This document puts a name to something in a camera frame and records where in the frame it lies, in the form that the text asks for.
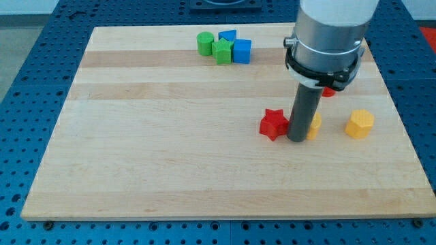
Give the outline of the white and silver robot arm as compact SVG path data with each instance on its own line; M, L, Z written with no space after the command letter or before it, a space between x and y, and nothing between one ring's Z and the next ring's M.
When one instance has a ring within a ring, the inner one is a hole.
M318 72L341 71L356 59L378 0L301 0L293 37L296 62Z

